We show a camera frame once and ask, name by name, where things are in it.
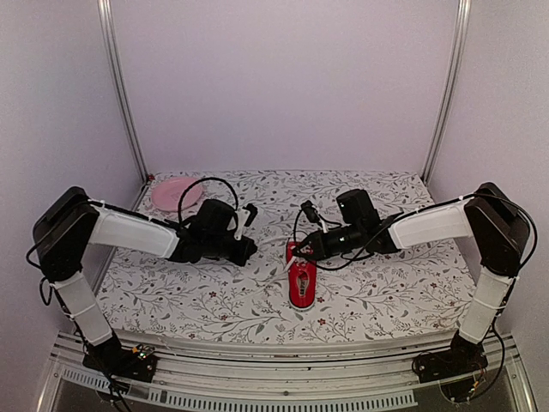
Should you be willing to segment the red canvas sneaker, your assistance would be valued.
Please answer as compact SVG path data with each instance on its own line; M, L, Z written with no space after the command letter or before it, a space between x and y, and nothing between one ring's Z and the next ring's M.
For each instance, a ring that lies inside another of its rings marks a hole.
M284 266L276 266L273 273L264 280L258 282L260 289L277 281L287 281L288 302L290 306L299 312L310 310L316 301L317 267L302 257L294 255L293 248L297 242L289 238L279 237L265 241L265 244L283 242Z

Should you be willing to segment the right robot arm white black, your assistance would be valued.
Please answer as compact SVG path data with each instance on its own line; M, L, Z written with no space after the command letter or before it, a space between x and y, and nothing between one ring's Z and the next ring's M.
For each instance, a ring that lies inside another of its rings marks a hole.
M457 242L475 268L476 289L456 333L462 342L444 354L443 366L449 373L463 373L476 361L473 344L483 341L503 312L516 278L534 254L538 232L533 218L492 182L462 197L385 218L364 190L348 191L336 202L343 226L296 241L294 256L317 264L350 251L387 255L441 240Z

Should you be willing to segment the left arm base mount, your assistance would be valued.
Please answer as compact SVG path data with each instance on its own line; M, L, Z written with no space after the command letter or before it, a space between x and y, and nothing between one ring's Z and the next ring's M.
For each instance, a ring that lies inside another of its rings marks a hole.
M84 355L82 365L104 373L108 377L153 381L158 357L142 348L126 349L118 343L91 345Z

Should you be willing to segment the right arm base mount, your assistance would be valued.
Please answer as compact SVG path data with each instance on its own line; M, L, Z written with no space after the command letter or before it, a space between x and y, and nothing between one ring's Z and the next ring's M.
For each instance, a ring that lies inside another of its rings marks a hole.
M481 344L458 345L439 352L424 352L412 361L420 383L442 381L441 392L452 403L467 403L485 381L488 361Z

